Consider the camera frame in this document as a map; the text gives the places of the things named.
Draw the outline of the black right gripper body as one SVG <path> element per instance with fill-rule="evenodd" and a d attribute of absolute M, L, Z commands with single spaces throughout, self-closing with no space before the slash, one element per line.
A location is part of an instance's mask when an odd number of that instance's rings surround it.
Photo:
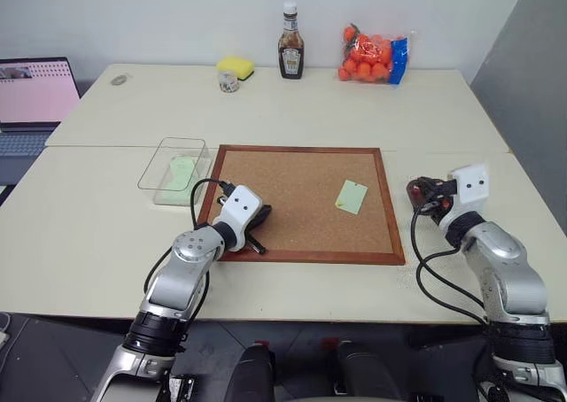
<path fill-rule="evenodd" d="M 427 203 L 427 215 L 438 225 L 454 205 L 454 196 L 457 194 L 456 179 L 431 179 L 431 193 Z"/>

